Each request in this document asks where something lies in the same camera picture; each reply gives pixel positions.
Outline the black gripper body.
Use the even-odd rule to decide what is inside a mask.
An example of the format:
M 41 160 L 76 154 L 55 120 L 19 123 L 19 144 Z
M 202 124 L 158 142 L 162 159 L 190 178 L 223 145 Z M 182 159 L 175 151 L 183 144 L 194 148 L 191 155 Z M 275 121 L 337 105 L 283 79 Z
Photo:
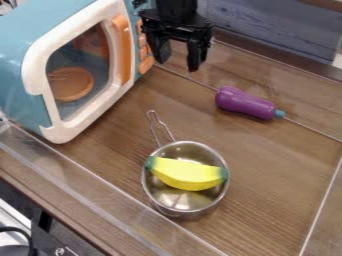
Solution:
M 206 61 L 212 39 L 212 23 L 198 14 L 198 0 L 155 0 L 155 7 L 138 12 L 142 18 L 142 32 L 166 31 L 170 40 L 187 42 L 195 39 L 200 44 L 202 62 Z

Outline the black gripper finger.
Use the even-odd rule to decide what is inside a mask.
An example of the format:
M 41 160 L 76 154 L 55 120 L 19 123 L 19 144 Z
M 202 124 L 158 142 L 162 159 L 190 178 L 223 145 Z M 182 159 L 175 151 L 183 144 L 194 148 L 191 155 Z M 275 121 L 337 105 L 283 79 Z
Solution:
M 200 44 L 195 39 L 190 39 L 187 42 L 187 67 L 190 72 L 195 72 L 199 69 L 202 63 L 202 49 Z
M 147 42 L 152 50 L 155 60 L 163 64 L 171 56 L 171 35 L 166 31 L 148 31 Z

